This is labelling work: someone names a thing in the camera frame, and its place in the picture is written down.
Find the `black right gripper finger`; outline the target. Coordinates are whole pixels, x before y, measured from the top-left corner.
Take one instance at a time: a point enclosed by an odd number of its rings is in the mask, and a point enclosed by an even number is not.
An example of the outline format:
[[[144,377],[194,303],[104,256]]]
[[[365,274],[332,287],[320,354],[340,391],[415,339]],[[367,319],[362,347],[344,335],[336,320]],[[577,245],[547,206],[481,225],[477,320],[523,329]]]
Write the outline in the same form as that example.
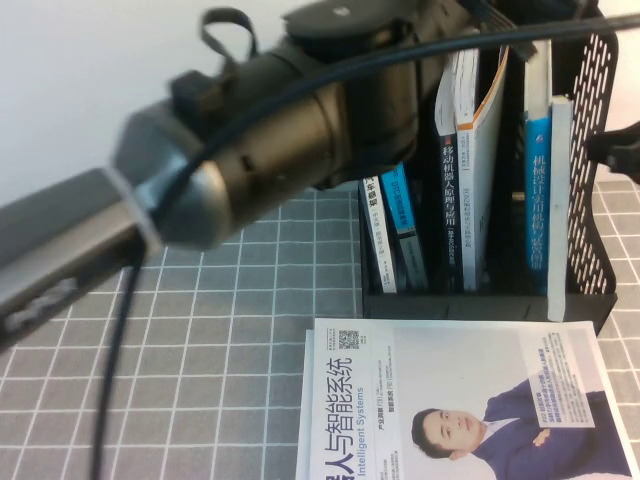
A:
[[[639,125],[591,135],[586,143],[589,156],[631,156],[639,154]]]
[[[612,173],[639,173],[639,154],[634,152],[610,153],[606,165]]]

